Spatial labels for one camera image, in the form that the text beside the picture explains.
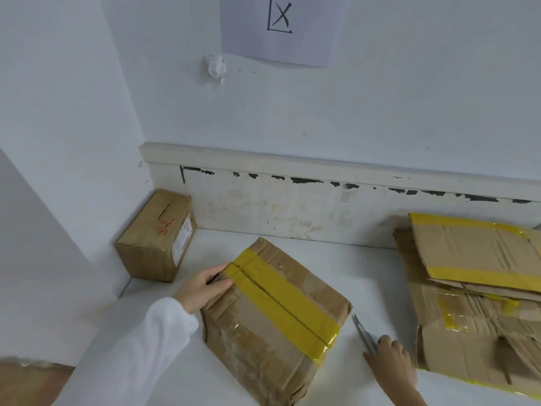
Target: wooden floor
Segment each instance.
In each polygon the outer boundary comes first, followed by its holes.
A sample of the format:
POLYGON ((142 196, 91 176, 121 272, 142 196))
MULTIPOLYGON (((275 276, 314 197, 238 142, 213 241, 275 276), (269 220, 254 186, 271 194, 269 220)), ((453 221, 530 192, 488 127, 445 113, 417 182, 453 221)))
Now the wooden floor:
POLYGON ((0 362, 0 404, 50 406, 72 372, 72 367, 63 365, 40 368, 0 362))

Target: tabletop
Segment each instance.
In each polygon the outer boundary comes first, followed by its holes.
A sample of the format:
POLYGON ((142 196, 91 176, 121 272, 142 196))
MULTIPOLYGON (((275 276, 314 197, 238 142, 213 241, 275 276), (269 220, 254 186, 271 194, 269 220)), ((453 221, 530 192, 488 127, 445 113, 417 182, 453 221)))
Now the tabletop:
MULTIPOLYGON (((111 309, 78 368, 90 366, 145 316, 152 303, 171 296, 195 271, 232 261, 257 235, 198 230, 172 284, 132 279, 111 309)), ((398 338, 410 352, 414 348, 416 315, 395 250, 328 242, 265 237, 306 266, 351 301, 354 312, 376 338, 398 338)), ((348 319, 300 405, 391 405, 362 358, 365 347, 348 319)), ((515 395, 419 371, 418 389, 429 406, 538 405, 515 395)), ((201 326, 188 346, 158 380, 149 406, 199 405, 256 406, 220 361, 205 346, 201 326)))

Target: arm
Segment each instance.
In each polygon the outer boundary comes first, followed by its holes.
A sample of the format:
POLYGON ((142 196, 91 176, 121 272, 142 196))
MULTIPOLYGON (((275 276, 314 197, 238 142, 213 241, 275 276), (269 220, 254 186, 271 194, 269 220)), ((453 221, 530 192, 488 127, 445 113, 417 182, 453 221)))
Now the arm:
POLYGON ((198 328, 193 313, 233 285, 230 279, 207 285, 225 267, 197 273, 172 298, 152 304, 143 322, 98 363, 75 369, 54 405, 145 405, 156 381, 198 328))
POLYGON ((411 364, 409 353, 399 341, 383 335, 378 341, 376 355, 364 353, 375 379, 395 406, 426 406, 416 391, 417 372, 411 364))

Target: white sleeve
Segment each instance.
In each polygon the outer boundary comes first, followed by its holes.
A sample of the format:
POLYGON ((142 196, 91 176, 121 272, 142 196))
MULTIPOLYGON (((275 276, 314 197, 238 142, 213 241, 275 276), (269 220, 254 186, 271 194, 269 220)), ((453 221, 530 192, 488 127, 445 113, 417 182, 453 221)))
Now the white sleeve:
POLYGON ((199 326, 173 298, 160 299, 145 320, 95 367, 75 369, 54 406, 143 406, 158 378, 199 326))

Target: white wall trim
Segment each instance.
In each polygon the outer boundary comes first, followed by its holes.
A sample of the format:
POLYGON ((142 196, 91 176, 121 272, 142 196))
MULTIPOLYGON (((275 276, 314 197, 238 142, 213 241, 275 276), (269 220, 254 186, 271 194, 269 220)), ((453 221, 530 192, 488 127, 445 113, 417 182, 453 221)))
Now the white wall trim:
POLYGON ((147 163, 541 201, 541 181, 443 173, 145 142, 147 163))

